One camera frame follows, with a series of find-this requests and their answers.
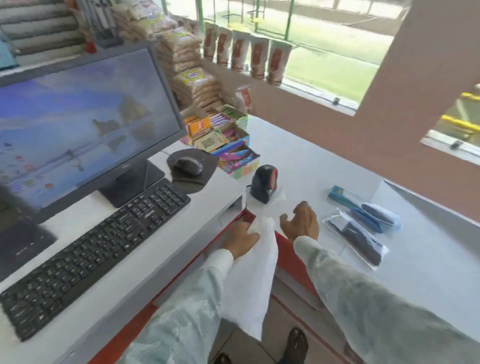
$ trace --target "white desk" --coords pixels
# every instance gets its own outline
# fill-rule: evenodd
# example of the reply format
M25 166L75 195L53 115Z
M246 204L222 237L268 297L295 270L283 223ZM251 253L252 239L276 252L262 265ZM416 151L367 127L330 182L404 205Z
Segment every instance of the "white desk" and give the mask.
M165 149L172 153L185 146L180 142ZM150 160L161 168L169 177L167 155L158 153ZM149 292L145 292L149 280L174 259L182 248L192 245L196 234L204 226L208 226L212 219L218 217L244 194L244 187L217 169L206 187L197 194L191 195L192 201L182 211L153 236L143 242L137 249L128 255L121 263L115 266L98 283L91 287L58 317L30 340L20 343L14 336L12 328L6 322L6 317L0 315L0 363L2 364L54 364L62 362L69 354L75 352L65 360L65 363L85 363L91 358L84 352L76 351L84 340L99 330L99 341L105 345L126 323L132 319L162 288L150 283ZM29 271L42 264L56 252L73 242L76 238L100 223L103 219L115 212L98 192L91 194L70 208L48 220L45 225L51 229L59 239L36 258L0 283L3 291ZM227 213L219 221L226 226L241 211ZM219 231L204 231L207 242ZM180 271L184 267L175 267ZM175 272L167 272L159 277L165 281L165 286ZM122 308L129 303L129 309ZM110 322L105 320L114 316ZM103 326L111 327L105 332Z
M318 241L393 292L428 308L480 341L477 225L394 188L380 176L259 118L249 118L247 131L250 146L261 155L260 164L278 168L278 186L286 195L283 203L268 208L248 194L247 208L252 213L259 215L268 210L279 217L287 212L291 218L296 204L306 200L322 224L321 220L340 207L327 199L334 185L396 212L405 228L392 236L379 235L390 252L377 271L323 225ZM240 182L249 185L252 175L242 177Z

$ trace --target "desktop wallpaper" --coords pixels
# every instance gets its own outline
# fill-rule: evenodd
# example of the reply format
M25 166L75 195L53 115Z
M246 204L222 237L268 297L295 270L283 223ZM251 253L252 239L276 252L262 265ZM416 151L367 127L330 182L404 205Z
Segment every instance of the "desktop wallpaper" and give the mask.
M147 50L0 88L0 183L43 208L180 129Z

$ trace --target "computer mouse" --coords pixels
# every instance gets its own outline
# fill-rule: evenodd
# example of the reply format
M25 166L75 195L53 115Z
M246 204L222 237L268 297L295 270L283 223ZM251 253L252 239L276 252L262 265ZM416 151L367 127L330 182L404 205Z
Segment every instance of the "computer mouse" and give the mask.
M173 163L173 168L180 170L191 177L198 176L204 169L203 165L192 157L178 158L175 163Z

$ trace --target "foot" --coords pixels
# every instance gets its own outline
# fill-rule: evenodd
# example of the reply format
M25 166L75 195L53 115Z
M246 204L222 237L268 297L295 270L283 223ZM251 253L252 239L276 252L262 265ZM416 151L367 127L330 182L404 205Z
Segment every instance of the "foot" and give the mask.
M221 352L219 355L216 356L213 364L232 364L232 361L227 354Z
M303 364L308 352L308 342L305 333L299 328L293 328L288 335L287 348L281 363Z

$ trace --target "long-sleeved shirt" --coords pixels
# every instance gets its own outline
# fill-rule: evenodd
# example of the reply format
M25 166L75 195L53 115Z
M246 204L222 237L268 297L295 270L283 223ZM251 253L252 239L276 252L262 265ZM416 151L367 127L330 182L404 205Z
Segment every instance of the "long-sleeved shirt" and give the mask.
M480 363L480 343L357 272L306 236L294 242L325 306L368 364ZM220 249L158 309L120 364L207 363L233 257Z

